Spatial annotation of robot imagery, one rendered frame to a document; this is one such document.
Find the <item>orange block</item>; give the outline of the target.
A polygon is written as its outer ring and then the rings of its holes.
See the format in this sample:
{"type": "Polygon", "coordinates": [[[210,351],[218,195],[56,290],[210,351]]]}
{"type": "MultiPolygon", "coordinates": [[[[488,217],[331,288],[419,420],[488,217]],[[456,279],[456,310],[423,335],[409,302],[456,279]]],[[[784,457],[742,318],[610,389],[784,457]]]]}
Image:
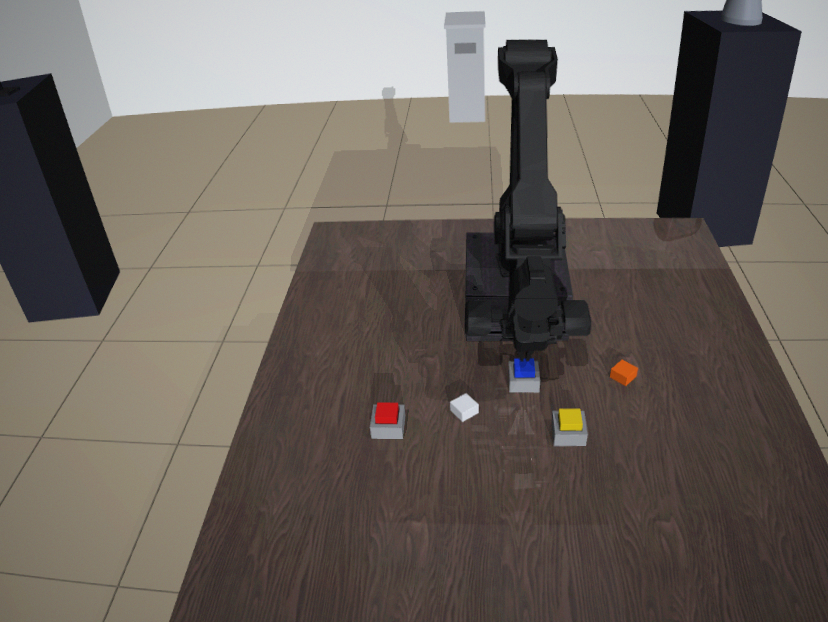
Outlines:
{"type": "Polygon", "coordinates": [[[627,386],[636,377],[637,370],[635,366],[621,360],[611,369],[610,378],[627,386]]]}

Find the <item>blue button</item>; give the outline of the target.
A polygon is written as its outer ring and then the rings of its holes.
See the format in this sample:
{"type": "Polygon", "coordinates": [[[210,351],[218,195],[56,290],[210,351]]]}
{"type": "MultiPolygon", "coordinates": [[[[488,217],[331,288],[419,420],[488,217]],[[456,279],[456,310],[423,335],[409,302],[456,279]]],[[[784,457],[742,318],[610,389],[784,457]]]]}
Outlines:
{"type": "Polygon", "coordinates": [[[520,359],[508,361],[509,392],[540,392],[538,361],[520,359]]]}

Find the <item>yellow button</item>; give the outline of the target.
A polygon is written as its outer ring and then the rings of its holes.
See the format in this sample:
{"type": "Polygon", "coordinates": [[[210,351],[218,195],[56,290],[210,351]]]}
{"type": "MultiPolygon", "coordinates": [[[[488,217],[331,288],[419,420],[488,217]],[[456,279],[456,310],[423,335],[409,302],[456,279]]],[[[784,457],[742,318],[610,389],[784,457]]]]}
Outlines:
{"type": "Polygon", "coordinates": [[[552,411],[554,446],[586,446],[587,429],[585,412],[575,408],[552,411]]]}

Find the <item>red button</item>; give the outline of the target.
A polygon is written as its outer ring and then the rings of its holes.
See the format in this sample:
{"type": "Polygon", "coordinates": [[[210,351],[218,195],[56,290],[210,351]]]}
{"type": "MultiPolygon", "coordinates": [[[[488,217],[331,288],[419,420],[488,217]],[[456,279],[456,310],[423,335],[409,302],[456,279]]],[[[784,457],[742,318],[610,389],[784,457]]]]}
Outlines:
{"type": "Polygon", "coordinates": [[[404,405],[398,405],[398,403],[373,405],[370,422],[371,439],[403,439],[404,425],[404,405]]]}

